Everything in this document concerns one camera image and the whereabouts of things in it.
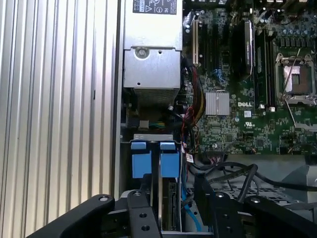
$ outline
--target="warning label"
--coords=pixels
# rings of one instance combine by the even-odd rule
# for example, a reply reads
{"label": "warning label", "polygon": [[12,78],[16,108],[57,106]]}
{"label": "warning label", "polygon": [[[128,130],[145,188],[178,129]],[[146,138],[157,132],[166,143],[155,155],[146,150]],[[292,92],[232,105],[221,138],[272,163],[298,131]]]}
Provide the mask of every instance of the warning label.
{"label": "warning label", "polygon": [[176,15],[177,0],[133,0],[134,13]]}

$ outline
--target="blue cable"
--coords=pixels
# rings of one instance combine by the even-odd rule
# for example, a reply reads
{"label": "blue cable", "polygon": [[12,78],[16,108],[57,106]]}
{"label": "blue cable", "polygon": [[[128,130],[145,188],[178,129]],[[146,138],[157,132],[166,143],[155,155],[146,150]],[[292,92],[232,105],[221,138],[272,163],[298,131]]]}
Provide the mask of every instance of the blue cable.
{"label": "blue cable", "polygon": [[[185,187],[184,181],[182,181],[182,199],[183,199],[183,201],[186,200],[186,187]],[[200,223],[198,222],[197,218],[195,217],[194,213],[190,210],[188,205],[185,206],[185,210],[186,210],[187,214],[194,220],[195,225],[196,225],[196,230],[198,232],[201,232],[202,227],[201,227]]]}

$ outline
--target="screw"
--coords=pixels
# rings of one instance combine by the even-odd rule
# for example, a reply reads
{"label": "screw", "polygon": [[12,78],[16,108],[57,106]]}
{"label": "screw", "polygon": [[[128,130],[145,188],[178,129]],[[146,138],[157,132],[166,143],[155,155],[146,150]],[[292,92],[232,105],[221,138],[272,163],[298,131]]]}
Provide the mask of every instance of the screw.
{"label": "screw", "polygon": [[218,193],[216,193],[216,196],[222,198],[223,197],[223,193],[222,192],[218,192]]}
{"label": "screw", "polygon": [[143,49],[139,50],[139,55],[140,56],[145,56],[145,54],[146,54],[145,50],[143,50]]}
{"label": "screw", "polygon": [[106,202],[108,199],[109,199],[108,197],[104,196],[104,197],[100,197],[99,201],[100,202]]}
{"label": "screw", "polygon": [[133,196],[141,196],[141,193],[139,192],[139,191],[136,191],[134,194],[133,194]]}
{"label": "screw", "polygon": [[260,203],[260,200],[256,197],[251,198],[251,201],[254,203]]}

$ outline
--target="chip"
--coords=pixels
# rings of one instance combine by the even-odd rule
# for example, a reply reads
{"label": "chip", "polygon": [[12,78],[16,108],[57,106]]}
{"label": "chip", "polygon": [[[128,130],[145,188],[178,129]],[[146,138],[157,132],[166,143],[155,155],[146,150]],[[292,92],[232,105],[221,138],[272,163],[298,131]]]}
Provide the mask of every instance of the chip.
{"label": "chip", "polygon": [[257,146],[258,147],[263,147],[263,145],[264,145],[264,141],[262,139],[258,139],[257,140]]}
{"label": "chip", "polygon": [[226,135],[226,142],[232,142],[233,137],[232,135]]}

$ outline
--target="screw hole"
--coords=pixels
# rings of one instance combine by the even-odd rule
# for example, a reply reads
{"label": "screw hole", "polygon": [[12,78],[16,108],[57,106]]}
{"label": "screw hole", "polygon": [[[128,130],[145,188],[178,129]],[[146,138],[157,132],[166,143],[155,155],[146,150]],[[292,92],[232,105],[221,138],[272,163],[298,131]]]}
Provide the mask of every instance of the screw hole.
{"label": "screw hole", "polygon": [[231,227],[226,227],[226,229],[227,229],[227,231],[228,231],[229,233],[232,233],[232,228],[231,228]]}
{"label": "screw hole", "polygon": [[134,193],[133,193],[133,196],[141,196],[141,193],[139,192],[139,191],[135,191]]}
{"label": "screw hole", "polygon": [[147,232],[150,229],[150,227],[149,226],[142,226],[141,229],[143,231]]}
{"label": "screw hole", "polygon": [[141,213],[141,214],[140,214],[140,217],[141,217],[141,218],[145,218],[145,217],[147,217],[147,216],[148,216],[148,215],[147,215],[146,213]]}
{"label": "screw hole", "polygon": [[99,198],[99,201],[100,201],[100,202],[106,202],[106,201],[108,201],[108,199],[109,199],[108,197],[103,196],[103,197],[100,197],[100,198]]}

